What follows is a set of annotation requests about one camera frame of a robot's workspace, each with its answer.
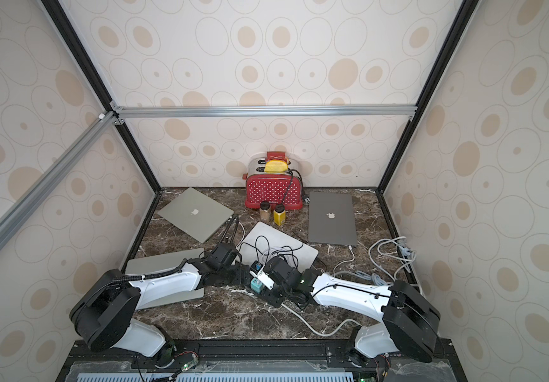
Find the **black power strip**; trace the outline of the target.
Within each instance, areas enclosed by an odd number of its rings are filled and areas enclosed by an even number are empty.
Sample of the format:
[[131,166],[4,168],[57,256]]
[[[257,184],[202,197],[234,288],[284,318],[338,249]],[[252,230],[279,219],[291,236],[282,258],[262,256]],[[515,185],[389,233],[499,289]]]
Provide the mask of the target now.
[[277,288],[276,286],[274,286],[272,290],[268,290],[267,288],[265,288],[261,294],[256,294],[250,288],[250,281],[252,279],[253,278],[247,281],[247,283],[245,283],[245,286],[254,296],[271,305],[272,307],[281,307],[282,303],[285,301],[285,296],[282,294],[279,288]]

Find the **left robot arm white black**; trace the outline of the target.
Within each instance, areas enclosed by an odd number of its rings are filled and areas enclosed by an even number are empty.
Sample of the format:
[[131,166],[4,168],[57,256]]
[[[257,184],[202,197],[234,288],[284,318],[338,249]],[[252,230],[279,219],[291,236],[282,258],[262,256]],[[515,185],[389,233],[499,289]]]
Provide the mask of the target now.
[[223,243],[164,271],[125,275],[112,269],[72,308],[69,319],[93,353],[128,350],[152,359],[162,369],[174,359],[174,340],[158,326],[135,319],[135,312],[164,297],[204,287],[247,287],[251,268],[241,260],[234,245]]

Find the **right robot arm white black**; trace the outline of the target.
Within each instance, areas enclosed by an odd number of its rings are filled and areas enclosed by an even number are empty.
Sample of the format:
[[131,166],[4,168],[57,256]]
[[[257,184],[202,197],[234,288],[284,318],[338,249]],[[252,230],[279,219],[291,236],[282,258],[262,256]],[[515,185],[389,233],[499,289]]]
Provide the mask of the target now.
[[301,307],[338,307],[375,319],[375,325],[352,335],[354,351],[363,357],[400,352],[424,363],[434,359],[441,314],[403,280],[389,286],[355,283],[314,269],[300,272],[281,258],[269,260],[255,275],[263,284],[259,296],[275,297],[276,306],[288,299]]

